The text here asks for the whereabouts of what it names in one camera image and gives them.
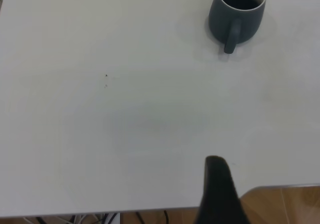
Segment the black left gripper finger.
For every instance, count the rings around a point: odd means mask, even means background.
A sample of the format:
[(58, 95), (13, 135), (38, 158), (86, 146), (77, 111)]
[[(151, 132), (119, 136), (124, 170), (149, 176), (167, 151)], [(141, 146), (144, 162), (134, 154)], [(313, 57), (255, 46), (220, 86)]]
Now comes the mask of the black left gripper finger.
[(204, 166), (204, 187), (196, 224), (248, 224), (231, 171), (224, 158), (208, 156)]

